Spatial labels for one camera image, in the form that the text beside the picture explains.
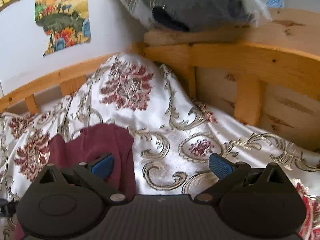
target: gray item in plastic bag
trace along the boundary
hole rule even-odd
[[[176,22],[190,31],[200,31],[221,24],[258,23],[260,16],[270,19],[267,0],[121,0],[129,12],[147,28],[169,28]],[[155,16],[157,8],[161,15]]]

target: floral bedspread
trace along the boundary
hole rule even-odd
[[[219,153],[252,167],[279,163],[308,207],[304,239],[320,239],[320,155],[199,102],[191,102],[173,72],[137,55],[111,57],[74,96],[25,117],[0,116],[0,198],[20,199],[49,159],[56,134],[70,141],[81,128],[115,123],[135,138],[140,194],[191,194],[218,178],[208,158]],[[16,218],[1,220],[0,238],[13,238]]]

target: wooden bed rail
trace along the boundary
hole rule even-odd
[[[235,117],[257,125],[264,84],[290,88],[320,101],[320,57],[305,52],[251,42],[200,43],[158,47],[134,44],[131,52],[167,64],[191,98],[196,98],[196,67],[227,69],[237,76]],[[34,94],[60,85],[63,95],[74,93],[112,54],[84,61],[42,76],[0,99],[0,110],[25,100],[30,113],[38,113]]]

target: wooden bed frame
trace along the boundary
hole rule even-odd
[[[153,31],[130,52],[172,68],[191,98],[196,98],[196,67],[227,69],[237,76],[235,118],[257,125],[265,83],[281,85],[320,101],[320,14],[271,10],[273,22],[259,28],[227,26],[215,31]],[[63,95],[77,91],[112,54],[84,61],[19,87],[0,99],[0,110],[25,100],[39,113],[34,94],[60,85]]]

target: folded maroon garment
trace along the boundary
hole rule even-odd
[[[48,163],[54,163],[58,168],[72,168],[79,162],[89,163],[111,153],[114,157],[114,167],[106,182],[131,199],[136,194],[133,142],[134,139],[127,129],[114,124],[97,124],[83,128],[80,136],[68,143],[65,143],[61,135],[53,137],[49,141]],[[24,233],[18,223],[15,239],[21,239],[23,236]]]

